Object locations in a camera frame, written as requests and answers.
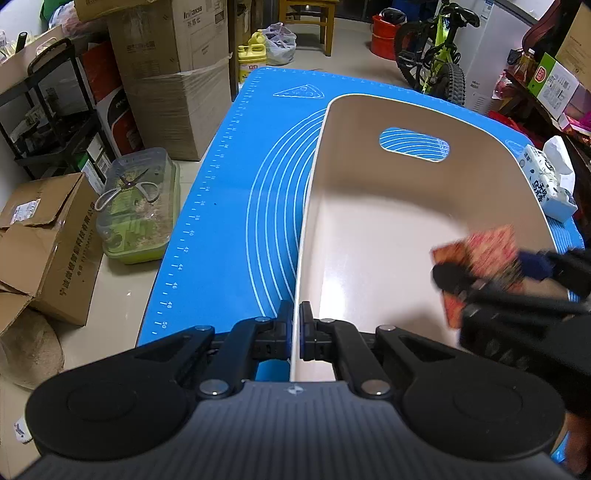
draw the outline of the white refrigerator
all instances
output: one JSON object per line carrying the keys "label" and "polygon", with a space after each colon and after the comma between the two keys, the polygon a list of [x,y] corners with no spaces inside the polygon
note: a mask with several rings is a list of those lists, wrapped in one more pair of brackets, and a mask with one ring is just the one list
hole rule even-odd
{"label": "white refrigerator", "polygon": [[512,48],[521,48],[521,39],[530,25],[492,0],[455,1],[480,15],[480,27],[461,28],[455,43],[466,75],[465,107],[486,115],[507,55]]}

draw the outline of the yellow bottle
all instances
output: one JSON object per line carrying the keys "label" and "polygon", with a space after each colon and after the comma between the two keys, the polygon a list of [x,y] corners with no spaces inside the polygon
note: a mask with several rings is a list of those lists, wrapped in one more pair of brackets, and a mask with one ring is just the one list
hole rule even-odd
{"label": "yellow bottle", "polygon": [[257,43],[262,45],[265,44],[265,36],[263,35],[262,30],[257,30],[254,32],[251,39],[248,41],[249,45],[256,45]]}
{"label": "yellow bottle", "polygon": [[238,63],[240,64],[240,83],[244,83],[246,77],[258,67],[267,65],[267,49],[264,45],[256,43],[247,47],[238,47]]}

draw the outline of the wooden chair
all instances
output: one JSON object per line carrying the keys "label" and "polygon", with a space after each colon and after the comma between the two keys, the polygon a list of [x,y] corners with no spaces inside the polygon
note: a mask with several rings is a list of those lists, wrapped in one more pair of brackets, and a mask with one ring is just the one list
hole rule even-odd
{"label": "wooden chair", "polygon": [[[319,25],[320,43],[324,44],[324,54],[327,57],[330,57],[332,52],[333,30],[335,29],[335,7],[337,3],[339,3],[339,0],[279,0],[279,21],[284,24],[303,23],[307,25]],[[289,10],[289,7],[293,7],[294,5],[320,7],[320,21],[288,19],[287,11]]]}

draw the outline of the scissors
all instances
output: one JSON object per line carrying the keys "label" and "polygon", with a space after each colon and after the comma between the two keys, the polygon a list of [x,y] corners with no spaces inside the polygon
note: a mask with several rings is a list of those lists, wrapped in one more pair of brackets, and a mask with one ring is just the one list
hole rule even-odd
{"label": "scissors", "polygon": [[123,186],[118,186],[114,189],[110,189],[104,192],[103,195],[101,195],[96,201],[95,210],[97,212],[103,211],[105,207],[115,197],[117,197],[118,194],[120,194],[124,190],[129,190],[133,188],[138,189],[148,203],[154,203],[156,200],[158,200],[158,197],[160,196],[160,187],[158,185],[156,185],[152,181],[138,181],[148,172],[148,170],[149,168],[146,168],[133,180],[127,180],[123,175],[119,176],[119,179],[121,180],[121,182],[123,182]]}

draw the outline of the tiled floor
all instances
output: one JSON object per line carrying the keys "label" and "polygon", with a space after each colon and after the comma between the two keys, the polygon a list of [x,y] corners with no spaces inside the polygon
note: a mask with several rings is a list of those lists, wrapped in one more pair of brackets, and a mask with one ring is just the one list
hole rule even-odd
{"label": "tiled floor", "polygon": [[[337,19],[331,57],[320,49],[318,27],[293,25],[298,49],[287,68],[321,70],[404,86],[395,63],[369,51],[368,24]],[[181,162],[181,199],[189,194],[200,163]],[[66,368],[73,368],[133,348],[160,262],[122,265],[103,257],[83,328],[54,324],[64,349]],[[33,443],[17,442],[12,425],[24,413],[29,392],[0,379],[0,473],[12,478],[36,457]]]}

